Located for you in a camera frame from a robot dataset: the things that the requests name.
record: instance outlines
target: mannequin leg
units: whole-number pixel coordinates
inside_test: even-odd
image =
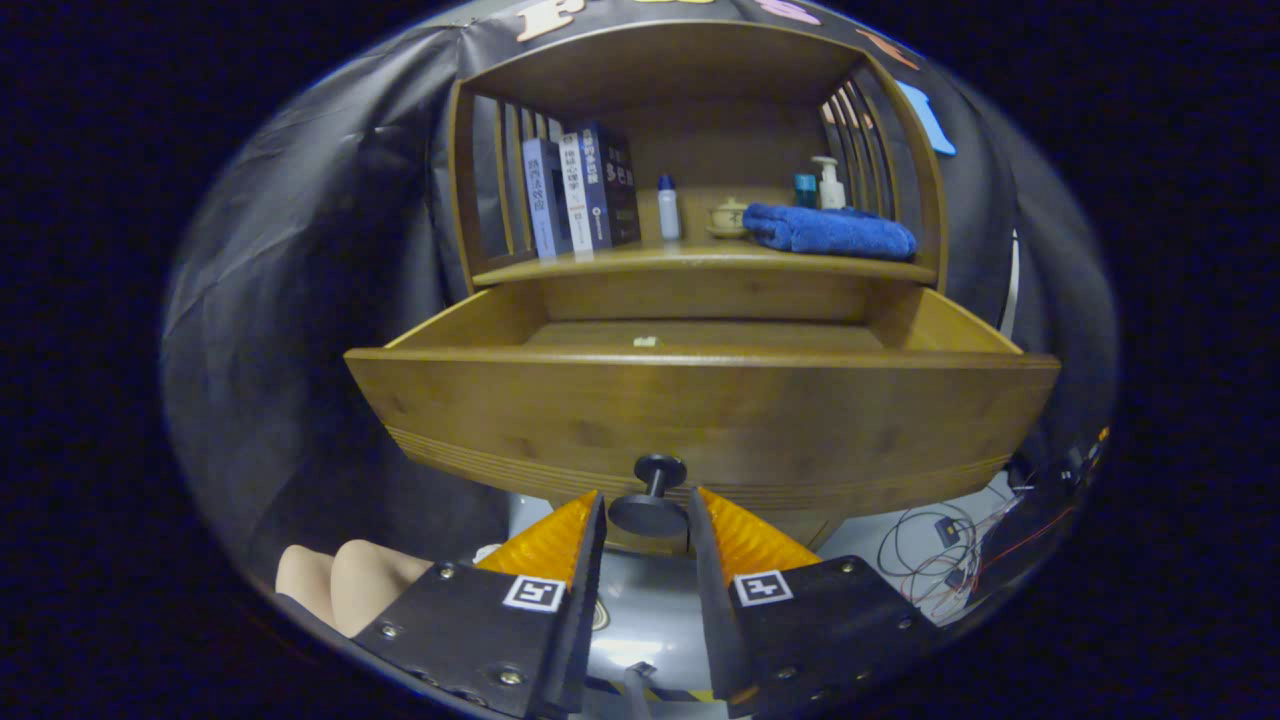
[[[329,594],[333,562],[332,555],[314,552],[301,544],[291,544],[284,548],[280,565],[275,571],[275,592],[292,597],[308,612],[337,630],[338,625],[334,624],[333,602]]]
[[[329,579],[334,628],[356,637],[431,565],[369,541],[343,544]]]

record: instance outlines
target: book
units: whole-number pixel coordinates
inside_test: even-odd
[[[561,151],[556,143],[532,137],[521,145],[525,156],[525,188],[539,258],[554,258],[573,250],[564,202]]]
[[[595,120],[582,123],[575,131],[581,145],[591,247],[613,247],[640,240],[636,183],[626,138]]]
[[[591,225],[586,219],[586,187],[582,184],[582,152],[577,133],[561,136],[561,172],[564,177],[564,206],[573,252],[591,251]]]

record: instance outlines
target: white book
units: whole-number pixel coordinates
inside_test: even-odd
[[[586,184],[582,182],[582,150],[577,133],[561,137],[561,173],[564,177],[564,204],[568,206],[568,232],[573,254],[591,254],[591,222],[586,215]]]
[[[549,259],[573,251],[564,208],[564,177],[559,165],[559,145],[531,137],[522,145],[529,219],[534,227],[538,256]]]

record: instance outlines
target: book spine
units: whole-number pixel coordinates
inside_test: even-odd
[[[586,214],[586,187],[582,184],[582,152],[576,132],[561,137],[561,173],[564,176],[564,202],[573,252],[591,251],[591,223]]]
[[[598,129],[585,127],[579,131],[582,146],[582,176],[586,186],[586,213],[591,227],[591,247],[599,250],[613,246],[609,199],[604,188],[604,145]]]
[[[631,173],[631,152],[625,141],[604,147],[604,183],[609,202],[613,245],[640,240],[640,215],[636,211],[636,181]]]
[[[544,155],[543,142],[539,138],[525,141],[525,184],[529,193],[529,214],[534,225],[534,245],[538,247],[539,258],[556,256],[556,237],[552,225],[550,202],[554,192],[548,187],[550,177],[547,163],[549,158]]]

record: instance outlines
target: lotion bottle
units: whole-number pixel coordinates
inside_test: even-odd
[[[822,182],[818,183],[818,201],[823,210],[840,210],[845,206],[845,186],[836,179],[836,159],[815,155],[814,163],[822,165]]]

